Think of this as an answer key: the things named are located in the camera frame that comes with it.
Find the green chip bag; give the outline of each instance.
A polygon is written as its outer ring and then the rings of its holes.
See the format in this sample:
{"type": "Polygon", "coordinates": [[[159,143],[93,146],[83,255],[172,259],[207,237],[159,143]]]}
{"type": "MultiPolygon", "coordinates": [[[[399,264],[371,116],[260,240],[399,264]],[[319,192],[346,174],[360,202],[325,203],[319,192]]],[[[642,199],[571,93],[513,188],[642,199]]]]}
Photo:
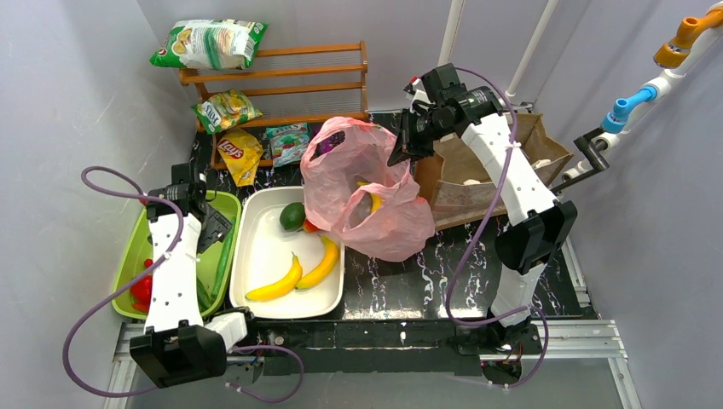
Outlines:
{"type": "Polygon", "coordinates": [[[192,108],[208,134],[216,134],[263,115],[246,95],[235,89],[211,95],[192,108]]]}
{"type": "Polygon", "coordinates": [[[241,20],[178,21],[151,57],[155,66],[243,70],[251,66],[268,24],[241,20]]]}

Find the pink plastic bag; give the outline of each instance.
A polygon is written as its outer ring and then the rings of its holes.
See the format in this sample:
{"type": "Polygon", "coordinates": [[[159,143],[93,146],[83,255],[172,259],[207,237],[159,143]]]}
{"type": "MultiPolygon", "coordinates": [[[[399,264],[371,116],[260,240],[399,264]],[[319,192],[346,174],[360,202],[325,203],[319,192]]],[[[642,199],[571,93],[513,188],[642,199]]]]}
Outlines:
{"type": "Polygon", "coordinates": [[[388,130],[353,119],[327,120],[301,159],[306,217],[344,245],[370,257],[401,262],[421,251],[434,232],[426,200],[409,173],[409,161],[388,167],[395,136],[388,130]],[[316,147],[344,132],[331,152],[315,156],[316,147]],[[359,187],[359,181],[370,184],[359,187]],[[383,200],[370,214],[374,193],[383,200]]]}

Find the brown paper bag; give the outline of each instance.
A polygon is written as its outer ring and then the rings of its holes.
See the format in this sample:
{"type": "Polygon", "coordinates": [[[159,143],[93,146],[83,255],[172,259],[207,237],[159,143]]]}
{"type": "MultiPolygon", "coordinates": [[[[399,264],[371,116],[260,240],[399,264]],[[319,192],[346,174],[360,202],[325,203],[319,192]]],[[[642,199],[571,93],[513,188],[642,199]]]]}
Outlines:
{"type": "MultiPolygon", "coordinates": [[[[518,121],[517,140],[535,173],[549,186],[570,161],[572,153],[547,136],[542,115],[519,113],[518,121]]],[[[434,150],[434,156],[417,162],[414,180],[419,183],[419,196],[430,204],[437,230],[482,219],[495,195],[495,185],[482,164],[457,137],[435,142],[434,150]],[[481,183],[463,184],[470,179],[481,183]]],[[[505,213],[500,200],[493,215],[505,213]]]]}

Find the gray floor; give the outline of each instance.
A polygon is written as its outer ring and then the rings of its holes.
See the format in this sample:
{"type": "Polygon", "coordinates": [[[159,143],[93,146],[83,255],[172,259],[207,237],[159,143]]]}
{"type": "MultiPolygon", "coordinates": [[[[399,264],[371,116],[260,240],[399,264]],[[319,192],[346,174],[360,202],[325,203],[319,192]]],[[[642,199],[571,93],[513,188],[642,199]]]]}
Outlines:
{"type": "MultiPolygon", "coordinates": [[[[525,367],[534,364],[525,361],[525,367]]],[[[248,372],[232,369],[228,379],[248,372]]],[[[142,374],[134,389],[148,385],[142,374]]],[[[294,377],[261,377],[253,388],[266,395],[282,395],[294,377]]],[[[128,402],[128,408],[196,409],[212,407],[269,407],[224,387],[220,378],[151,392],[128,402]]],[[[506,394],[500,389],[458,382],[440,373],[310,374],[290,400],[276,407],[303,408],[621,408],[607,360],[549,360],[535,377],[506,394]]]]}

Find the white and green chip bag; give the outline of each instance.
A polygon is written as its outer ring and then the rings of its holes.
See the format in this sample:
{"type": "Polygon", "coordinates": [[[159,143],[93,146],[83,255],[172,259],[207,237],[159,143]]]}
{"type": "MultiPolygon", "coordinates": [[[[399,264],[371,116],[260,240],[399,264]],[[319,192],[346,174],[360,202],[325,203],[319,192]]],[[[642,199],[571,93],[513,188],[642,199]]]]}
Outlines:
{"type": "Polygon", "coordinates": [[[253,62],[268,24],[241,20],[178,21],[151,57],[155,66],[243,70],[253,62]]]}

